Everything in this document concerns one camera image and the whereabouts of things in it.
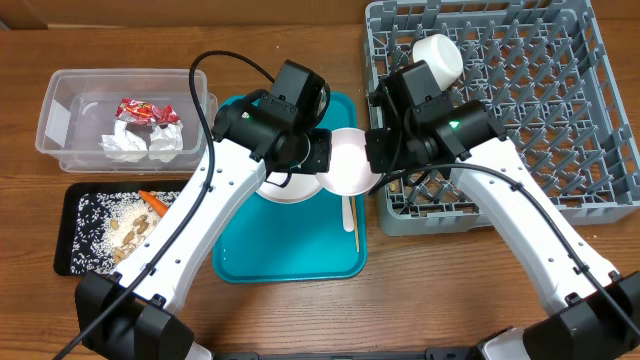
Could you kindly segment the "red snack wrapper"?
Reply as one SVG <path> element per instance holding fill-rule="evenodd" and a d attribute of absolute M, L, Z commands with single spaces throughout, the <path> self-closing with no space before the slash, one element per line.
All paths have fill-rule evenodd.
<path fill-rule="evenodd" d="M 119 104 L 115 118 L 120 121 L 140 126 L 177 124 L 181 118 L 171 105 L 164 108 L 152 103 L 123 98 Z"/>

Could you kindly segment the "rice and peanut leftovers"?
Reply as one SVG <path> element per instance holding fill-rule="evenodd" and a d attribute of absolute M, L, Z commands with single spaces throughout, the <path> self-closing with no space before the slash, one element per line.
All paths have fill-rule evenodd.
<path fill-rule="evenodd" d="M 160 216 L 136 192 L 88 193 L 71 206 L 69 273 L 106 275 L 155 230 Z"/>

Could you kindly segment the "small pink bowl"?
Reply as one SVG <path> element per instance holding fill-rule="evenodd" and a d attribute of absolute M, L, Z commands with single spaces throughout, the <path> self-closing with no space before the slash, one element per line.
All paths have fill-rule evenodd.
<path fill-rule="evenodd" d="M 343 197 L 368 192 L 382 175 L 372 172 L 365 145 L 365 132 L 361 129 L 333 130 L 329 171 L 315 175 L 319 184 Z"/>

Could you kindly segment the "pink plate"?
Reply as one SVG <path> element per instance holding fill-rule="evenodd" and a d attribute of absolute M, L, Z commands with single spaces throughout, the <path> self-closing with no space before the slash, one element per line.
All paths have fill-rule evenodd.
<path fill-rule="evenodd" d="M 292 204 L 305 201 L 321 190 L 314 175 L 272 172 L 257 193 L 275 203 Z"/>

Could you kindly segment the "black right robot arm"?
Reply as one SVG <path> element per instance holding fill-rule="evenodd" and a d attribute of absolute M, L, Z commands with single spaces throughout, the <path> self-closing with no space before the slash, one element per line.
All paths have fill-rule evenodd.
<path fill-rule="evenodd" d="M 366 133 L 377 189 L 439 171 L 489 218 L 525 269 L 548 317 L 478 343 L 471 359 L 617 359 L 639 346 L 639 275 L 622 276 L 568 223 L 526 170 L 493 112 L 454 106 L 424 61 L 368 96 L 384 127 Z"/>

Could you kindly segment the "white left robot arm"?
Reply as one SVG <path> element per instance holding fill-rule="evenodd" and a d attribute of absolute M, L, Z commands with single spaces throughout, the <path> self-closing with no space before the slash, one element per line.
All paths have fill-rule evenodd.
<path fill-rule="evenodd" d="M 270 89 L 223 105 L 202 123 L 207 148 L 157 227 L 108 276 L 87 273 L 75 290 L 82 344 L 108 359 L 211 359 L 178 314 L 205 258 L 238 209 L 272 172 L 329 169 L 331 133 L 319 128 L 327 82 L 287 60 Z"/>

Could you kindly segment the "orange carrot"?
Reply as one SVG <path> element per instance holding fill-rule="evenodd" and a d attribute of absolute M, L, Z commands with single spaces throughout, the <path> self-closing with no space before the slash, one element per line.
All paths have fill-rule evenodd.
<path fill-rule="evenodd" d="M 150 192 L 139 190 L 138 195 L 160 218 L 168 212 L 169 207 Z"/>

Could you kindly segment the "white plastic fork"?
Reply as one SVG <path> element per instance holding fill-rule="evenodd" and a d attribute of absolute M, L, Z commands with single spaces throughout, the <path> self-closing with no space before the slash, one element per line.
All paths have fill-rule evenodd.
<path fill-rule="evenodd" d="M 342 223 L 346 232 L 353 232 L 355 229 L 353 210 L 351 205 L 351 199 L 349 197 L 341 198 L 342 205 Z"/>

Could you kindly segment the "white bowl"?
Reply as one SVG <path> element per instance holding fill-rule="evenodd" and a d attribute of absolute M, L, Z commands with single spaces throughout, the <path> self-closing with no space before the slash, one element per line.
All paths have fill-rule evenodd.
<path fill-rule="evenodd" d="M 412 48 L 414 63 L 425 61 L 439 88 L 447 90 L 463 73 L 463 59 L 456 44 L 443 34 L 418 40 Z"/>

